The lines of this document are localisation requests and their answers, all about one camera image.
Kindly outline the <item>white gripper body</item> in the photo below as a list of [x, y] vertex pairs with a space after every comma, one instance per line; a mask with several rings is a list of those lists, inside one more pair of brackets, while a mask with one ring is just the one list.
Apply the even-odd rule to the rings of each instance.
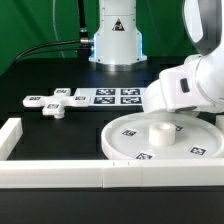
[[161, 71], [159, 79], [142, 95], [143, 111], [175, 112], [196, 110], [202, 106], [204, 98], [194, 80], [196, 65], [196, 62], [187, 63]]

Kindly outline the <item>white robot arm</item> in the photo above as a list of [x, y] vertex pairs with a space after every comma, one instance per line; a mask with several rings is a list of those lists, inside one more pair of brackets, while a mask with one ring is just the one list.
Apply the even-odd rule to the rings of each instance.
[[[89, 61], [106, 71], [127, 71], [144, 62], [136, 0], [99, 0], [99, 8]], [[143, 110], [224, 112], [224, 0], [183, 0], [182, 15], [197, 53], [159, 73], [143, 93]]]

